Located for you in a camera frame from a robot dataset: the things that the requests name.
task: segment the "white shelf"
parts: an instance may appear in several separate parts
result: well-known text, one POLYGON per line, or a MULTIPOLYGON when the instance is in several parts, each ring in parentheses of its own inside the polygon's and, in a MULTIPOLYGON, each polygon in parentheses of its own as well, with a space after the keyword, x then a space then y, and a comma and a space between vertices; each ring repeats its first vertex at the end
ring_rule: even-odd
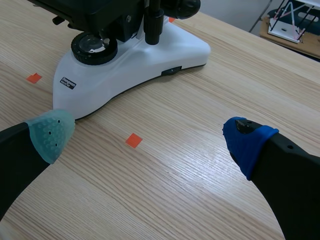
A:
POLYGON ((320 0, 297 0, 300 3, 310 4, 312 6, 320 8, 320 0))

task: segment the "focus knob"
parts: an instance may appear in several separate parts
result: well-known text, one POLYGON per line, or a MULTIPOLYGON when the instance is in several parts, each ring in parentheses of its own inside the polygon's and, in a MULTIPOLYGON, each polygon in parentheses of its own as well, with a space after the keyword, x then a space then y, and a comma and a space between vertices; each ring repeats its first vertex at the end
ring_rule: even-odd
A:
POLYGON ((199 12, 201 0, 161 0, 164 15, 174 19, 188 19, 199 12))

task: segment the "metal frame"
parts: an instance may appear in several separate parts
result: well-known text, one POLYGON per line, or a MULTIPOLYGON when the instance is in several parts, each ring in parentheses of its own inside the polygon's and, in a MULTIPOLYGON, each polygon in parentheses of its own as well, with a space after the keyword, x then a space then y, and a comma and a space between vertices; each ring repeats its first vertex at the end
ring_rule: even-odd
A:
POLYGON ((273 0, 269 0, 269 3, 265 6, 263 12, 260 14, 260 16, 258 17, 258 19, 255 21, 255 23, 253 24, 253 26, 250 28, 249 33, 252 32, 252 30, 255 28, 255 26, 258 24, 259 21, 262 20, 262 16, 266 13, 266 11, 268 10, 268 8, 270 7, 271 3, 273 2, 273 0))

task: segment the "orange square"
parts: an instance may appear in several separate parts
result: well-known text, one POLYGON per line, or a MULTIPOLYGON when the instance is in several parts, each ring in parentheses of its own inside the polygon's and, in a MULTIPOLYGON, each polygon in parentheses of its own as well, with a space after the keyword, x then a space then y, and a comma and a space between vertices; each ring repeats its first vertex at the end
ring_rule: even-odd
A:
POLYGON ((142 140, 143 139, 141 137, 132 133, 131 136, 125 141, 125 143, 135 149, 141 143, 142 140))
POLYGON ((42 76, 40 76, 38 73, 35 73, 33 75, 28 76, 26 79, 30 83, 36 84, 41 78, 42 78, 42 76))

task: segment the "microscope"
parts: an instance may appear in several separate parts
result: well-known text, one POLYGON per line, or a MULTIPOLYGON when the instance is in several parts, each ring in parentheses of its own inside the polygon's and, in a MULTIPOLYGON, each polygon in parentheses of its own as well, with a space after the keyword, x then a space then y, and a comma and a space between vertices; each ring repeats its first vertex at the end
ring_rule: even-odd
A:
POLYGON ((28 0, 68 21, 77 35, 53 79, 53 109, 83 118, 148 80, 204 66, 210 46, 169 22, 200 0, 28 0))

